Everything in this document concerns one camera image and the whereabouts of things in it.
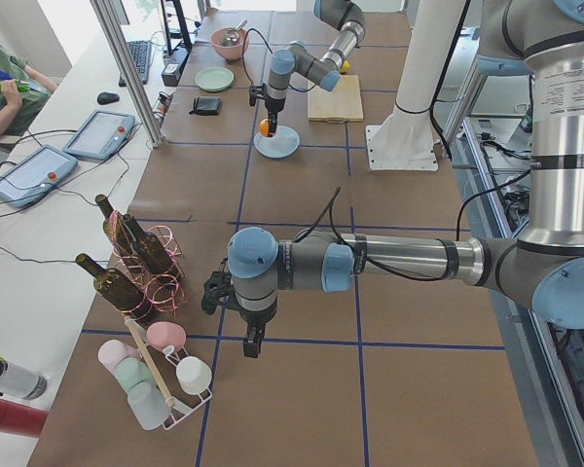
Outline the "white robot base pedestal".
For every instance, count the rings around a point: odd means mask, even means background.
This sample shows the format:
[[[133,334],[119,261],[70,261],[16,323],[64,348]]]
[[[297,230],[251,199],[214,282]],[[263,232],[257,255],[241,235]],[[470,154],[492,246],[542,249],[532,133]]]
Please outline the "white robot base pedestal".
[[[468,8],[466,0],[420,2],[393,111],[381,125],[366,127],[370,169],[438,169],[431,109]]]

